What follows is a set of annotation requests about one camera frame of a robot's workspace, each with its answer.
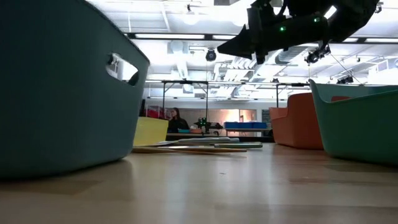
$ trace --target woman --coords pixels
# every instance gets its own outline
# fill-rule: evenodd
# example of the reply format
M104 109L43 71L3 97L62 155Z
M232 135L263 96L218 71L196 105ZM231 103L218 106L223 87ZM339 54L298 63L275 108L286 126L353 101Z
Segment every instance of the woman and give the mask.
M172 118L169 121L169 133L178 133L179 129L189 129L187 121L180 117L180 110L178 108L173 108L171 113Z

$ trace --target yellow board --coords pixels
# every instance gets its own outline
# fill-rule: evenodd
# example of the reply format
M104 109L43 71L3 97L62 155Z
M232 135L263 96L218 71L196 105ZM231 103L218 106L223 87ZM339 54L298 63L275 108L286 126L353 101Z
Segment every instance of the yellow board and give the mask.
M134 146L150 146L166 140L169 122L162 119L139 117Z

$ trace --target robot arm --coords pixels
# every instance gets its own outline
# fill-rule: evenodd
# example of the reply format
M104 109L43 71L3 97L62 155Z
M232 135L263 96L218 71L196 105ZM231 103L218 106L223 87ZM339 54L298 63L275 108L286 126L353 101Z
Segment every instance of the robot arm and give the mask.
M285 0L275 15L271 0L257 0L248 9L249 29L244 26L233 39L218 47L218 52L251 59L256 53L257 63L273 50L319 42L319 48L308 56L315 63L330 53L330 40L344 41L365 26L374 14L379 0ZM326 19L332 7L336 12ZM283 16L289 9L291 17Z

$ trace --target ceiling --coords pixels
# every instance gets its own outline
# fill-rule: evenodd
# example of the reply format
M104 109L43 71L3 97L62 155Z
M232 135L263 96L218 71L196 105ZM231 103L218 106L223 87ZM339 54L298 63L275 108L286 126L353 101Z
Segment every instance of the ceiling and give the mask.
M123 32L165 34L237 34L247 20L247 0L89 0L103 11ZM382 11L353 37L398 38L398 1L383 0ZM223 41L207 40L144 40L134 43L151 61L148 79L212 80L232 82L306 82L308 78L331 82L348 72L360 82L378 63L387 63L396 69L398 41L396 44L331 44L332 55L318 63L308 65L303 61L314 44L290 49L288 52L271 52L263 65L255 60L217 54L214 62L205 55Z

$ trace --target teal bin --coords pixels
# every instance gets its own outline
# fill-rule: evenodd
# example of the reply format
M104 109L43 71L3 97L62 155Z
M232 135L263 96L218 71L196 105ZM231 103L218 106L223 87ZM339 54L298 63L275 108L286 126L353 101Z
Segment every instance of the teal bin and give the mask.
M132 150L149 61L84 0L0 3L0 179L61 174ZM106 67L135 66L128 82Z
M310 80L323 146L342 159L398 165L398 86L339 86ZM331 102L332 96L350 99Z

